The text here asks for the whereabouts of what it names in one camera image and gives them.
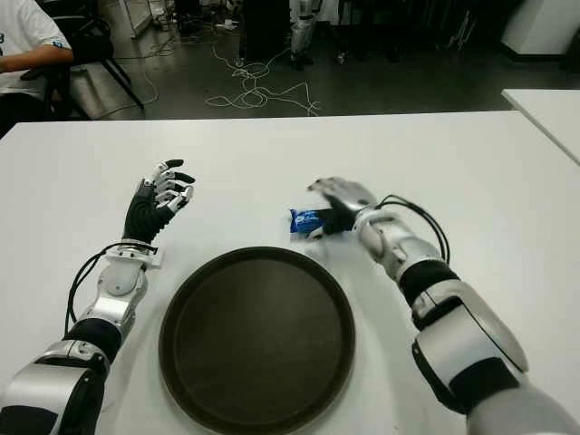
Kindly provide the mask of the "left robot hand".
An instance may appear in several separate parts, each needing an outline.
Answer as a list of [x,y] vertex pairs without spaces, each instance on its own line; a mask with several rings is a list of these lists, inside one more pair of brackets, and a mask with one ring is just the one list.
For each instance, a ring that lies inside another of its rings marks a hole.
[[150,245],[157,234],[192,200],[196,180],[180,172],[183,159],[169,159],[138,184],[125,216],[121,240]]

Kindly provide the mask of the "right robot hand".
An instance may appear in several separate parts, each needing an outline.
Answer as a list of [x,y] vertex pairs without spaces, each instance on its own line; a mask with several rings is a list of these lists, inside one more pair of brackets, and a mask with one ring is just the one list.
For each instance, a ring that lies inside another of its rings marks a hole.
[[332,209],[327,221],[312,231],[309,239],[350,231],[361,213],[378,205],[376,197],[362,184],[339,177],[318,179],[307,189],[320,194]]

